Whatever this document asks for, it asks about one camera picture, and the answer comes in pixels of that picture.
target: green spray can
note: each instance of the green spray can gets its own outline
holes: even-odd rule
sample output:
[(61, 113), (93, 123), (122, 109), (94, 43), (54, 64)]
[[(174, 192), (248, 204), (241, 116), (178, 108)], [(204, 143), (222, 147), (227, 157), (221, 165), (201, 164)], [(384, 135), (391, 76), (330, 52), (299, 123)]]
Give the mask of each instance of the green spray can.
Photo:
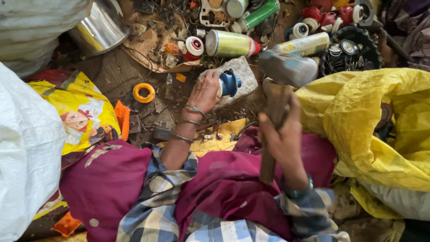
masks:
[(268, 0), (264, 5), (252, 13), (245, 11), (242, 17), (232, 24), (231, 30), (238, 34), (248, 32), (250, 29), (263, 22), (263, 20), (276, 13), (279, 8), (280, 5), (278, 0)]

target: orange plastic ring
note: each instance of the orange plastic ring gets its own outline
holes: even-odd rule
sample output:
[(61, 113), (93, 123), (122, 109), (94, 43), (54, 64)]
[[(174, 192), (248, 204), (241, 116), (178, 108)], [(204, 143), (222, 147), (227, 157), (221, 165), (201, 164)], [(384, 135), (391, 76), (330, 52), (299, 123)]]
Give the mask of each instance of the orange plastic ring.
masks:
[[(149, 95), (147, 97), (142, 97), (139, 95), (139, 90), (145, 88), (149, 91)], [(148, 103), (150, 101), (152, 101), (155, 97), (155, 90), (154, 88), (149, 85), (148, 83), (140, 83), (137, 84), (134, 88), (133, 88), (133, 97), (136, 99), (136, 101), (141, 102), (141, 103)]]

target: steel pot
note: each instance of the steel pot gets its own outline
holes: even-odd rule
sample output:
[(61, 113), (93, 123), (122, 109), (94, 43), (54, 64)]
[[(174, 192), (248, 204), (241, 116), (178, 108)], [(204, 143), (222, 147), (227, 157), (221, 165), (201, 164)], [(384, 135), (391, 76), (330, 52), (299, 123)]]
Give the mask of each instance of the steel pot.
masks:
[(123, 23), (111, 0), (94, 0), (91, 13), (68, 31), (86, 57), (100, 55), (119, 44), (129, 35), (130, 29)]

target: fingernail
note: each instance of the fingernail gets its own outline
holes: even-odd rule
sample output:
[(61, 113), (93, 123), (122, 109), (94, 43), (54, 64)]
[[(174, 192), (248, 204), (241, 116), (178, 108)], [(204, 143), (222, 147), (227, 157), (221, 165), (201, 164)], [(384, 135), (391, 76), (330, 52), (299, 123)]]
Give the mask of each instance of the fingernail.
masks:
[(265, 114), (265, 113), (259, 113), (258, 114), (258, 119), (261, 121), (261, 122), (265, 122), (266, 120), (267, 120), (267, 115)]

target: yellow plastic bag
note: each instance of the yellow plastic bag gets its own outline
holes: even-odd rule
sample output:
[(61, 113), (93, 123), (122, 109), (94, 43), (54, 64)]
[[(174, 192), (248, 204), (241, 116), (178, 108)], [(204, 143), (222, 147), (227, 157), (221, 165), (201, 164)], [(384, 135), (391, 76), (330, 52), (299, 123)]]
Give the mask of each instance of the yellow plastic bag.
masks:
[[(304, 130), (327, 137), (339, 155), (335, 172), (370, 184), (430, 191), (430, 73), (410, 68), (341, 72), (297, 92)], [(374, 137), (381, 101), (391, 102), (396, 140)], [(365, 189), (351, 188), (358, 201)], [(365, 209), (376, 205), (361, 204)], [(396, 218), (385, 209), (368, 211)]]
[(83, 72), (73, 72), (64, 82), (32, 81), (28, 85), (57, 109), (67, 133), (63, 155), (118, 139), (114, 108)]

